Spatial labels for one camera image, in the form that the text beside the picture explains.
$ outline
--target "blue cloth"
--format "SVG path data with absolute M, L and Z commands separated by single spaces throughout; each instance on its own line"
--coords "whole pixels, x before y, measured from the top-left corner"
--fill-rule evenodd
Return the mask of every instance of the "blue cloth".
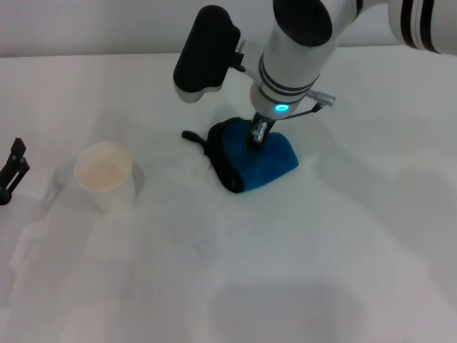
M 246 148 L 250 124 L 236 122 L 224 129 L 222 150 L 244 183 L 244 191 L 268 184 L 298 166 L 298 159 L 285 136 L 267 136 L 262 151 Z

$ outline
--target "white paper cup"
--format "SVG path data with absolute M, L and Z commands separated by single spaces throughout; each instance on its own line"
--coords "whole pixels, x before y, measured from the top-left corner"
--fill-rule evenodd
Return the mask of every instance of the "white paper cup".
M 130 210 L 135 202 L 132 165 L 133 159 L 125 148 L 103 141 L 79 156 L 74 175 L 103 212 Z

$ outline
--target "black drawstring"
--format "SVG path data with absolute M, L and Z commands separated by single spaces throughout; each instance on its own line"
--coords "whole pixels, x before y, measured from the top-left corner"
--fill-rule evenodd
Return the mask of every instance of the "black drawstring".
M 192 132 L 192 131 L 183 131 L 183 133 L 181 134 L 181 137 L 183 137 L 184 139 L 187 139 L 188 141 L 192 141 L 194 143 L 200 144 L 203 147 L 203 150 L 206 154 L 206 150 L 208 149 L 208 144 L 198 134 L 196 134 L 195 132 Z

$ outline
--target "white wall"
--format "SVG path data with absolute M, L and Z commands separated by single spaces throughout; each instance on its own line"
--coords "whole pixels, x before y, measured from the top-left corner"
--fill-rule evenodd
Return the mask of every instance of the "white wall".
M 264 39 L 272 0 L 0 0 L 0 56 L 179 51 L 198 10 L 218 4 L 247 39 Z M 341 45 L 395 44 L 387 7 L 373 8 Z

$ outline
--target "black strap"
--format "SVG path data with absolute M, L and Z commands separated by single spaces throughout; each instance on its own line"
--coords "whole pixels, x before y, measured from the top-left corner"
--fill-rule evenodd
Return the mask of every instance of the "black strap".
M 204 149 L 204 154 L 209 158 L 214 171 L 216 172 L 222 185 L 230 192 L 241 193 L 244 191 L 244 183 L 239 173 L 227 158 L 222 149 L 222 134 L 224 129 L 235 121 L 245 121 L 241 118 L 232 118 L 222 123 L 214 125 L 208 133 L 208 141 L 205 141 L 198 134 L 192 131 L 183 131 L 181 137 L 200 144 Z
M 183 137 L 184 139 L 187 139 L 188 141 L 192 141 L 193 143 L 200 144 L 203 147 L 203 150 L 205 151 L 205 154 L 206 154 L 208 144 L 198 134 L 196 134 L 195 132 L 192 132 L 192 131 L 183 131 L 183 133 L 181 134 L 181 137 Z

